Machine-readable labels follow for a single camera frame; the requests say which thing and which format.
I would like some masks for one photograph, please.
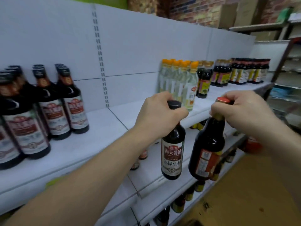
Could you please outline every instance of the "person's left hand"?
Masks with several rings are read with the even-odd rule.
[[[168,91],[146,98],[134,129],[148,135],[152,141],[167,136],[189,114],[185,107],[171,110],[168,107],[168,100],[173,100]]]

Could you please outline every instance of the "bottle with orange cap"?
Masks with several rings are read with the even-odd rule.
[[[161,70],[159,73],[159,93],[164,91],[164,77],[166,75],[167,63],[167,59],[162,59]]]
[[[182,102],[182,92],[185,87],[186,79],[187,79],[187,67],[190,65],[190,61],[186,60],[181,62],[179,67],[179,78],[175,84],[175,95],[174,99]]]
[[[170,75],[169,79],[169,86],[168,91],[172,94],[172,96],[175,96],[175,84],[177,82],[177,79],[179,78],[179,66],[182,60],[174,60],[172,63],[172,74]]]
[[[197,87],[199,81],[197,75],[198,65],[199,65],[198,61],[191,63],[190,72],[189,75],[187,76],[185,87],[183,90],[183,95],[182,95],[182,104],[189,112],[192,111],[195,95],[197,93]]]
[[[216,102],[229,104],[230,100],[218,97]],[[208,118],[204,128],[196,136],[188,165],[194,178],[206,181],[214,172],[225,145],[224,127],[224,116],[215,113]]]
[[[172,60],[166,60],[166,71],[165,71],[165,76],[163,77],[163,91],[168,91],[169,87],[169,80],[170,76],[172,75],[171,72],[171,65],[172,65]]]

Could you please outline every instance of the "hand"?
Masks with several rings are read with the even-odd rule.
[[[224,115],[232,127],[249,136],[258,139],[263,131],[269,131],[281,122],[254,91],[229,91],[223,97],[235,101],[234,104],[215,102],[211,106],[211,113]]]
[[[134,129],[146,132],[151,141],[167,136],[175,126],[188,116],[186,108],[171,110],[168,100],[173,100],[168,91],[146,98],[138,114]]]

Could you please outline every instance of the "brick wall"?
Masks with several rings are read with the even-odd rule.
[[[204,26],[217,27],[222,4],[240,0],[172,0],[170,18]],[[262,15],[262,23],[276,21],[280,11],[288,6],[300,5],[301,0],[269,0]]]

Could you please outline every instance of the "brown floor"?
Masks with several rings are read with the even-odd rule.
[[[176,226],[191,219],[204,226],[301,225],[301,214],[270,158],[253,155],[243,157]]]

